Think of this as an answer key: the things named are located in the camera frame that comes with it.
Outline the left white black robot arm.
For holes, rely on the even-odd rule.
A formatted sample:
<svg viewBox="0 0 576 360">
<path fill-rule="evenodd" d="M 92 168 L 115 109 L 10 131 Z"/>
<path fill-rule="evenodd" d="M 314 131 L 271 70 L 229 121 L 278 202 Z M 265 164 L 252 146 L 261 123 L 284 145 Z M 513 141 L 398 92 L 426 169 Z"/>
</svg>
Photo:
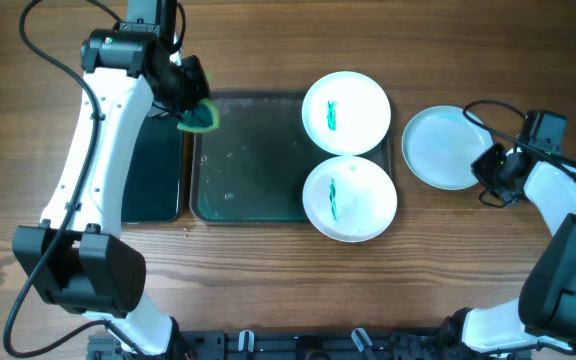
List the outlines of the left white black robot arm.
<svg viewBox="0 0 576 360">
<path fill-rule="evenodd" d="M 125 359 L 189 359 L 176 320 L 145 292 L 144 257 L 121 240 L 122 202 L 139 131 L 152 115 L 205 133 L 220 123 L 201 62 L 181 53 L 178 1 L 133 1 L 110 29 L 83 43 L 74 78 L 83 96 L 58 186 L 35 226 L 20 226 L 13 252 L 47 304 L 105 328 Z"/>
</svg>

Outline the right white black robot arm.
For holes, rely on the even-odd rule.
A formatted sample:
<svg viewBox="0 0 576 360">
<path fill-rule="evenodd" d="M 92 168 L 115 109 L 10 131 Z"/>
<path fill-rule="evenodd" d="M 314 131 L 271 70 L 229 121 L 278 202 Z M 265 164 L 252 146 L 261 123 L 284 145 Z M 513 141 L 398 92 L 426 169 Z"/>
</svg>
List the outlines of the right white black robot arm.
<svg viewBox="0 0 576 360">
<path fill-rule="evenodd" d="M 552 239 L 517 299 L 447 318 L 436 340 L 442 359 L 511 359 L 551 349 L 576 355 L 576 168 L 564 159 L 493 145 L 472 165 L 498 198 L 532 202 Z"/>
</svg>

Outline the white plate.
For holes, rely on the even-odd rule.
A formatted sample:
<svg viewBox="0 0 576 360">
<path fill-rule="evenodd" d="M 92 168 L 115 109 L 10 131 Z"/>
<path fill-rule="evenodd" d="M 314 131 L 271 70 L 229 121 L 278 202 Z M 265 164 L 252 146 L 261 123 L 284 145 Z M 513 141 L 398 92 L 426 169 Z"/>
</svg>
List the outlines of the white plate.
<svg viewBox="0 0 576 360">
<path fill-rule="evenodd" d="M 309 138 L 333 155 L 361 155 L 379 145 L 391 124 L 385 91 L 352 71 L 323 76 L 307 91 L 302 123 Z"/>
<path fill-rule="evenodd" d="M 450 191 L 478 183 L 471 165 L 492 145 L 488 131 L 451 105 L 422 110 L 402 134 L 402 153 L 411 172 L 432 187 Z"/>
<path fill-rule="evenodd" d="M 308 175 L 302 203 L 310 223 L 329 238 L 360 243 L 383 233 L 397 213 L 390 176 L 358 156 L 330 158 Z"/>
</svg>

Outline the yellow green sponge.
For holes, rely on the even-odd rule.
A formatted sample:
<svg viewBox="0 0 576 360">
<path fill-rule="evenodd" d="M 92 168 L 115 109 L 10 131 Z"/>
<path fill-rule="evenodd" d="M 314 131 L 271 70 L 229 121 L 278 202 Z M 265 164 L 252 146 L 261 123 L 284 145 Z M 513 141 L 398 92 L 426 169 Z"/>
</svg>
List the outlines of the yellow green sponge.
<svg viewBox="0 0 576 360">
<path fill-rule="evenodd" d="M 177 123 L 179 130 L 195 134 L 211 132 L 219 127 L 219 111 L 209 98 L 200 100 L 194 108 L 185 111 Z"/>
</svg>

